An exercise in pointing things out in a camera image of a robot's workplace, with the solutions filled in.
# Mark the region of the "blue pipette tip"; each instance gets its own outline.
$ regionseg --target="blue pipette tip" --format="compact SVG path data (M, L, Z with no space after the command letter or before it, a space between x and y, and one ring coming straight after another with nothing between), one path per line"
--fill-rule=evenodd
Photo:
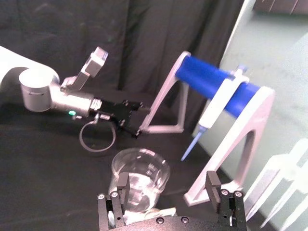
M207 128L205 127L200 127L199 132L197 133L197 135L195 136L195 138L193 139L193 141L191 142L191 144L189 145L189 147L187 148L186 152L184 153L184 155L181 158L181 161L185 160L185 158L188 156L188 154L191 152L191 150L193 149L193 147L196 145L196 143L198 142L198 140L200 139L200 137L203 135L203 133L205 133L205 131L207 130Z

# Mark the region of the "black backdrop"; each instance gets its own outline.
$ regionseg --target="black backdrop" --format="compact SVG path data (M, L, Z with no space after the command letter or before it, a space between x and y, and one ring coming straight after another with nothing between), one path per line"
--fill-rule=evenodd
M109 52L88 87L158 93L182 51L218 65L244 0L0 1L0 45L75 75L96 46ZM166 103L177 108L177 87ZM190 90L186 128L206 99Z

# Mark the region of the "clear glass beaker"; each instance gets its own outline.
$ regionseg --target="clear glass beaker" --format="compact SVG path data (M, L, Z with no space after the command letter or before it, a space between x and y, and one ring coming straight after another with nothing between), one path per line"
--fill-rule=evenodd
M145 212L156 205L170 176L168 163L158 154L144 148L120 151L112 160L109 193L116 190L121 172L129 173L130 191L126 210Z

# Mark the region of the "black table surface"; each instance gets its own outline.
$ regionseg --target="black table surface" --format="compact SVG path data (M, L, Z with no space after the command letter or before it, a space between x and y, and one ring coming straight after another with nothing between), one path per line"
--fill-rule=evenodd
M114 90L84 91L113 102L124 99L150 106L153 97ZM137 112L132 125L138 126L145 113ZM162 105L153 124L174 124L171 110ZM106 152L94 154L79 144L78 134L85 121L56 112L27 111L21 95L0 95L0 230L98 231L96 196L107 193L111 162L121 150L131 147L150 149L163 156L171 168L170 179L156 207L175 206L178 215L217 221L210 203L187 207L183 195L199 175L209 155L196 145L184 162L181 156L192 141L191 134L141 134L137 139L118 132L115 144ZM93 148L106 146L111 131L105 122L85 132ZM228 177L218 171L222 182ZM256 214L251 230L264 218ZM264 230L274 230L267 225Z

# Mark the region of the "white wall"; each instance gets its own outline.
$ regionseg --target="white wall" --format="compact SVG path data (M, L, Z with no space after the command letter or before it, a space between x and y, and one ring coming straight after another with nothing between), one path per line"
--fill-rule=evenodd
M272 155L287 153L299 139L308 138L308 16L255 13L252 11L255 0L245 3L220 67L234 70L238 64L244 64L249 68L246 75L251 82L276 90L271 116L244 184L247 191ZM213 154L233 122L228 114L222 114L200 144ZM222 166L231 177L242 146L234 150ZM263 213L270 211L287 185L280 186L267 200L261 208ZM274 225L279 227L302 199L303 196L296 193L273 219ZM305 218L308 211L290 230L308 227Z

